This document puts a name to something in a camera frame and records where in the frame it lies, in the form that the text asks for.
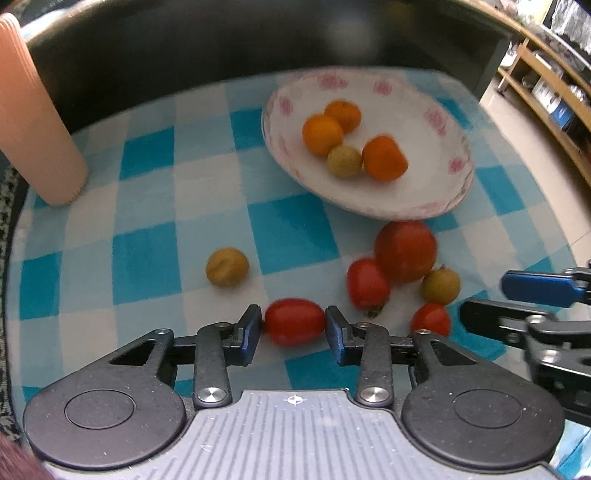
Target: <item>tomato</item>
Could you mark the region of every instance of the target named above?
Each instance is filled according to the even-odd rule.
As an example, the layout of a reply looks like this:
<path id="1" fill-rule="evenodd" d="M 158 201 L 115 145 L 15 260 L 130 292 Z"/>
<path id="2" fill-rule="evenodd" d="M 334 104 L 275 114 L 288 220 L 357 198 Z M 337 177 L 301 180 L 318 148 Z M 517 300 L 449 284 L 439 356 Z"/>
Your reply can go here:
<path id="1" fill-rule="evenodd" d="M 265 312 L 265 328 L 279 346 L 310 343 L 324 332 L 324 312 L 313 301 L 276 300 Z"/>
<path id="2" fill-rule="evenodd" d="M 375 259 L 394 284 L 410 283 L 427 275 L 437 259 L 437 241 L 422 222 L 390 222 L 378 233 Z"/>
<path id="3" fill-rule="evenodd" d="M 359 310 L 382 307 L 390 297 L 390 285 L 373 258 L 362 258 L 347 271 L 347 292 Z"/>
<path id="4" fill-rule="evenodd" d="M 412 332 L 431 330 L 444 337 L 452 331 L 452 319 L 445 307 L 437 303 L 427 303 L 417 310 L 410 322 Z"/>

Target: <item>floor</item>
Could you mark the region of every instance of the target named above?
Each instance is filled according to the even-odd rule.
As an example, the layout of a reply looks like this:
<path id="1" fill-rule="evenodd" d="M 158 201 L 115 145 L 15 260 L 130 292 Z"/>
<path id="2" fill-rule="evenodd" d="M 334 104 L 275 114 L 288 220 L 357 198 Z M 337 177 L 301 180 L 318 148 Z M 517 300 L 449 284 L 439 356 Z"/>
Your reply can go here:
<path id="1" fill-rule="evenodd" d="M 564 231 L 577 266 L 591 259 L 591 189 L 555 142 L 544 124 L 509 87 L 496 92 L 498 79 L 480 101 L 503 135 L 532 172 Z M 591 318 L 591 307 L 577 305 L 580 316 Z"/>

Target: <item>black fabric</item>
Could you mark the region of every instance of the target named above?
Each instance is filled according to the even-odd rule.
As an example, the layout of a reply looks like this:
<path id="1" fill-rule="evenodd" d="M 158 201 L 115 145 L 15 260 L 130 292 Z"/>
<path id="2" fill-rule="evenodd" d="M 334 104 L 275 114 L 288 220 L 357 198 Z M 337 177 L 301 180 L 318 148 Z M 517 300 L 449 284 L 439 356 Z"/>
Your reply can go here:
<path id="1" fill-rule="evenodd" d="M 12 239 L 27 189 L 27 183 L 18 172 L 8 166 L 4 171 L 4 181 L 0 185 L 0 434 L 4 434 L 13 442 L 20 441 L 22 434 L 12 406 L 9 346 L 6 338 L 6 287 Z"/>

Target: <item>blue checkered tablecloth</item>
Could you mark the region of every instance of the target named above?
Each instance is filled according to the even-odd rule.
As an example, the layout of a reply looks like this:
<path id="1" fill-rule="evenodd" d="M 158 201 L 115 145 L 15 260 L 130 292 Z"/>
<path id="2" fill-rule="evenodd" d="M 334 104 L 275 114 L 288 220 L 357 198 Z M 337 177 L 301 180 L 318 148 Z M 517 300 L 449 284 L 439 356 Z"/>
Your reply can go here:
<path id="1" fill-rule="evenodd" d="M 508 269 L 574 266 L 532 175 L 468 90 L 442 74 L 385 72 L 435 97 L 472 143 L 477 171 L 467 198 L 427 222 L 439 262 L 462 277 L 459 300 L 501 299 L 498 281 Z M 250 303 L 265 308 L 283 297 L 336 304 L 351 320 L 360 317 L 348 301 L 345 273 L 372 251 L 384 222 L 306 192 L 262 139 L 266 99 L 295 75 L 205 86 L 102 120 L 74 136 L 90 168 L 79 200 L 53 208 L 29 191 L 7 292 L 19 419 L 40 388 L 158 327 L 190 335 L 212 322 L 236 321 Z M 248 280 L 233 290 L 212 287 L 204 274 L 208 256 L 224 246 L 251 262 Z M 393 293 L 378 322 L 406 334 L 420 304 L 417 286 L 406 286 Z M 449 307 L 452 339 L 525 374 L 518 351 L 466 333 L 457 306 Z M 266 338 L 251 366 L 229 371 L 235 397 L 247 387 L 353 389 L 356 373 L 335 365 L 324 339 L 280 349 Z M 395 372 L 399 383 L 404 375 Z M 177 391 L 190 395 L 191 378 L 191 368 L 180 368 Z"/>

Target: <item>yellow fruit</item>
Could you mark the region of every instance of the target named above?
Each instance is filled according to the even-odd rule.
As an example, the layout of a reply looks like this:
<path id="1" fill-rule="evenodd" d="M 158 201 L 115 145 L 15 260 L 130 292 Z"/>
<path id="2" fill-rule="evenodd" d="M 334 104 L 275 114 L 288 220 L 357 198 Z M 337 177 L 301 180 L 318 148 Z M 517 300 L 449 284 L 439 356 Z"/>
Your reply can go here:
<path id="1" fill-rule="evenodd" d="M 420 291 L 427 303 L 448 305 L 457 298 L 461 288 L 460 275 L 444 265 L 425 275 Z"/>
<path id="2" fill-rule="evenodd" d="M 335 177 L 344 179 L 359 173 L 363 166 L 363 160 L 361 153 L 356 148 L 339 145 L 330 151 L 326 159 L 326 166 Z"/>
<path id="3" fill-rule="evenodd" d="M 216 287 L 235 287 L 248 275 L 248 259 L 232 247 L 216 250 L 207 260 L 205 274 Z"/>

